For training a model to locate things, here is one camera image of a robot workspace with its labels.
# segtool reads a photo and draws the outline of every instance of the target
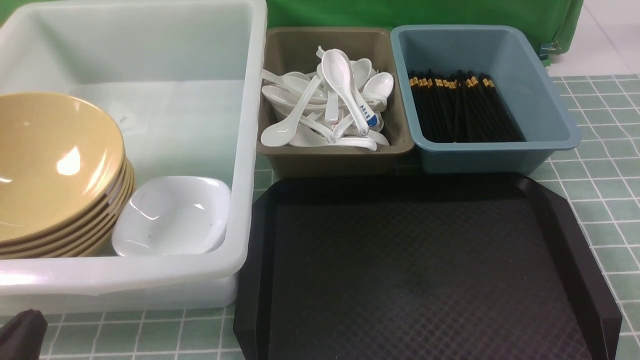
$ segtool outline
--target chopsticks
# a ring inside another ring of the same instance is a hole
[[[523,142],[525,138],[486,74],[409,74],[422,135],[438,143]]]

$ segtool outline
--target tan bowl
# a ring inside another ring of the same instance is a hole
[[[106,233],[104,233],[104,235],[102,235],[100,238],[98,238],[98,236],[96,236],[96,240],[95,241],[88,241],[85,245],[78,247],[64,255],[61,255],[61,258],[71,258],[71,257],[89,257],[89,256],[94,256],[97,253],[100,252],[100,250],[102,250],[102,248],[109,242],[109,239],[111,239],[111,233],[113,232],[113,227],[116,224],[116,221],[118,220],[118,217],[120,216],[122,210],[125,208],[125,206],[127,205],[127,201],[129,201],[129,199],[131,198],[131,195],[133,194],[133,192],[136,189],[136,180],[135,177],[133,179],[133,184],[131,186],[131,191],[127,194],[127,196],[125,197],[125,200],[121,203],[121,205],[117,208],[117,210],[114,212],[114,219],[112,222],[110,222],[105,228],[104,230],[106,231]]]
[[[124,159],[104,111],[63,94],[0,96],[0,243],[50,231],[84,213]]]
[[[125,173],[125,183],[121,187],[116,200],[104,209],[95,219],[87,223],[82,228],[77,228],[76,232],[66,238],[60,238],[48,245],[35,249],[16,252],[10,255],[0,255],[0,259],[26,259],[26,258],[56,258],[66,253],[76,251],[76,249],[87,249],[96,242],[96,237],[101,237],[106,227],[113,227],[122,208],[133,192],[133,176],[129,162],[127,161],[127,172]]]
[[[20,242],[16,241],[7,241],[4,243],[0,243],[0,256],[7,255],[11,256],[16,252],[24,252],[25,250],[34,249],[43,247],[50,243],[55,243],[60,239],[71,236],[73,232],[78,231],[78,229],[83,229],[88,226],[88,224],[95,220],[99,215],[101,215],[104,210],[118,197],[118,195],[122,192],[122,186],[126,184],[125,182],[125,174],[127,172],[127,162],[122,163],[122,167],[120,169],[120,173],[118,174],[118,179],[114,182],[109,189],[109,192],[104,194],[97,203],[95,203],[90,210],[81,215],[76,221],[71,221],[64,223],[63,225],[56,227],[51,232],[35,236],[29,237]]]

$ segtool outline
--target green backdrop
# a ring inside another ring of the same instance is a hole
[[[0,0],[0,23],[15,9],[46,0]],[[408,24],[501,24],[525,33],[532,46],[569,50],[582,0],[268,0],[269,27]]]

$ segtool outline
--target metal clip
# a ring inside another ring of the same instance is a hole
[[[562,47],[557,41],[540,45],[540,51],[538,57],[540,60],[547,60],[550,55],[560,55],[562,53]]]

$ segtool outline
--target white plastic bin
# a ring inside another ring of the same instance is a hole
[[[225,241],[209,254],[0,261],[0,313],[235,299],[251,223],[265,31],[264,0],[66,0],[10,17],[0,29],[0,93],[86,99],[120,125],[138,184],[207,176],[232,194]]]

